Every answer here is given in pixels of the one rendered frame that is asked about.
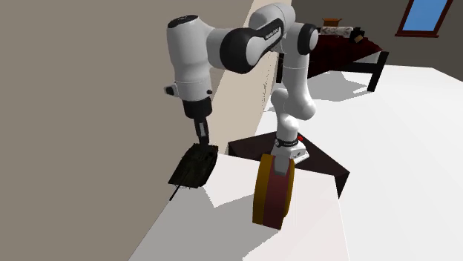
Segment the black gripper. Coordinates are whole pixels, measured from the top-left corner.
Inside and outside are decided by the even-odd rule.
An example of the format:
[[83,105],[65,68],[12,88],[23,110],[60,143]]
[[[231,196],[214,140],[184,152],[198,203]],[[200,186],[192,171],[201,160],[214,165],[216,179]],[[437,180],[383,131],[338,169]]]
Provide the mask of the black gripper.
[[209,146],[209,131],[206,117],[212,113],[211,98],[207,96],[198,101],[183,100],[183,109],[185,115],[194,120],[199,145],[207,148]]

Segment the dark green toy tank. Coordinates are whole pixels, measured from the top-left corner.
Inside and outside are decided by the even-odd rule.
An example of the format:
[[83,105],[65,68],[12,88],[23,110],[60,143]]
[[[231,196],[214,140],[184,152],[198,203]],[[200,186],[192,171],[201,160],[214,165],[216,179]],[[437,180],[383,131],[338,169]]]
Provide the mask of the dark green toy tank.
[[172,200],[181,187],[199,188],[204,186],[217,162],[218,147],[194,143],[183,155],[168,184],[175,185]]

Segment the yellow and maroon wheel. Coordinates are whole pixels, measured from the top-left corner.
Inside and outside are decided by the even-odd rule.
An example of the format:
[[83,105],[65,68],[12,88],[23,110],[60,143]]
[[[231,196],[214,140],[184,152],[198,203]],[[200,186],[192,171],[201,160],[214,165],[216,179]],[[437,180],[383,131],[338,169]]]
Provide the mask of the yellow and maroon wheel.
[[263,154],[257,172],[252,222],[280,230],[289,212],[295,175],[293,159]]

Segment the dark robot stand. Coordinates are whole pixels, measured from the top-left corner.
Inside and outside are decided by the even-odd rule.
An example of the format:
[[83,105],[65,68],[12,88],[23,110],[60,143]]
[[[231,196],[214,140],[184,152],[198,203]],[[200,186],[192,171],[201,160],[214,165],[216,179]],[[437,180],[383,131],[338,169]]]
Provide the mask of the dark robot stand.
[[[305,145],[309,158],[295,165],[297,169],[312,171],[320,174],[331,175],[335,179],[338,197],[341,197],[344,186],[350,172],[336,162],[332,157],[323,152],[319,147],[309,141],[305,136],[301,143]],[[260,161],[263,154],[270,154],[275,143],[276,133],[265,133],[257,136],[247,137],[230,141],[228,143],[228,155],[244,159]]]

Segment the dark red bed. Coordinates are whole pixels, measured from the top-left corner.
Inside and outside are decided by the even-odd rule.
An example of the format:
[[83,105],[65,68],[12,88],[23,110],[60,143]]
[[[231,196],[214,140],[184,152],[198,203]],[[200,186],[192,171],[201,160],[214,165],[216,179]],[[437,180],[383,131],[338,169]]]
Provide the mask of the dark red bed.
[[281,83],[283,66],[288,58],[307,58],[306,76],[321,75],[328,71],[370,73],[369,92],[376,89],[389,53],[370,41],[359,27],[351,27],[347,36],[335,35],[337,28],[316,27],[313,24],[294,23],[278,45],[276,82]]

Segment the blue window with red frame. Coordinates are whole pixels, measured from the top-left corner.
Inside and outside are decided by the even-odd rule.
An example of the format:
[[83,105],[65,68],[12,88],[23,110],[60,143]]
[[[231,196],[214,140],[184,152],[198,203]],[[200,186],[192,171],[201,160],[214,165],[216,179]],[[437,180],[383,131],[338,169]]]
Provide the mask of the blue window with red frame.
[[453,0],[409,0],[396,37],[438,38]]

